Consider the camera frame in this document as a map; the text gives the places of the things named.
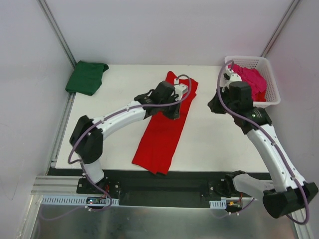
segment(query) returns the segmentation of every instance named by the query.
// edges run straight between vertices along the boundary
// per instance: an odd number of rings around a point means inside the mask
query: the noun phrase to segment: red cloth
[[[267,81],[257,69],[249,69],[234,64],[233,70],[241,77],[242,81],[249,83],[252,89],[252,97],[254,101],[266,101],[265,94],[267,89]]]
[[[175,78],[176,75],[169,71],[166,81],[174,84]],[[189,86],[188,80],[180,79],[179,82]],[[179,119],[170,120],[162,113],[152,116],[135,153],[133,164],[139,165],[153,174],[159,172],[166,175],[168,173],[190,104],[196,96],[197,86],[198,83],[191,79],[191,91],[186,100],[181,103]]]

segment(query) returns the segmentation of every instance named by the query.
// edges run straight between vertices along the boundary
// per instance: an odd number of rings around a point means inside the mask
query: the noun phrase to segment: pink towel
[[[267,81],[258,70],[240,67],[237,64],[234,64],[233,70],[241,77],[242,81],[249,83],[254,101],[266,101]]]

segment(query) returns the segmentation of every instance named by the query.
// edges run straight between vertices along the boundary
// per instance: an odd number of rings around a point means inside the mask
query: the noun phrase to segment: white table
[[[258,151],[233,118],[211,113],[207,106],[215,94],[219,70],[220,66],[110,65],[103,74],[102,86],[93,96],[76,94],[56,168],[80,168],[78,163],[68,165],[67,158],[71,150],[69,138],[81,116],[94,118],[114,111],[136,95],[154,89],[165,80],[168,71],[173,71],[192,77],[198,88],[170,171],[268,172]],[[104,141],[100,158],[103,169],[145,170],[131,162],[149,121],[133,123]]]

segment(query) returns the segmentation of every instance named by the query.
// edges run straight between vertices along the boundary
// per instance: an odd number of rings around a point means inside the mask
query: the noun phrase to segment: metal frame
[[[48,19],[49,24],[51,25],[55,35],[57,36],[61,47],[63,48],[67,58],[69,59],[72,67],[74,68],[76,65],[76,60],[59,28],[50,8],[47,4],[46,0],[37,0],[41,9],[43,10],[45,16]],[[291,4],[289,5],[288,9],[284,13],[282,19],[280,20],[278,26],[276,27],[273,35],[269,39],[267,45],[265,46],[264,51],[262,52],[262,57],[267,57],[270,50],[274,46],[276,40],[278,39],[279,35],[287,25],[289,19],[296,11],[297,6],[300,4],[302,0],[292,0]],[[65,105],[63,117],[61,119],[59,130],[56,135],[56,139],[54,142],[53,150],[51,152],[50,161],[47,167],[47,173],[49,169],[55,167],[57,155],[59,153],[63,135],[67,126],[67,122],[71,113],[73,101],[75,99],[75,94],[70,94],[68,100]],[[33,228],[36,223],[36,217],[38,214],[38,210],[43,198],[43,195],[77,195],[76,188],[78,185],[78,179],[81,178],[80,176],[38,176],[35,180],[34,187],[31,191],[31,195],[29,197],[29,203],[27,204],[25,217],[23,223],[20,225],[17,239],[28,239],[32,235]],[[303,221],[305,218],[305,212],[297,211],[292,213],[294,219],[299,221]],[[300,226],[295,224],[297,235],[300,239],[313,239],[313,234],[309,225]]]

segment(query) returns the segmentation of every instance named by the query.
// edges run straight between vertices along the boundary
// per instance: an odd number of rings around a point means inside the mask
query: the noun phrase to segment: plastic basket
[[[279,91],[269,61],[265,57],[257,56],[226,56],[225,62],[234,60],[235,64],[241,67],[257,69],[267,81],[266,102],[254,101],[254,106],[266,108],[267,106],[280,103]]]

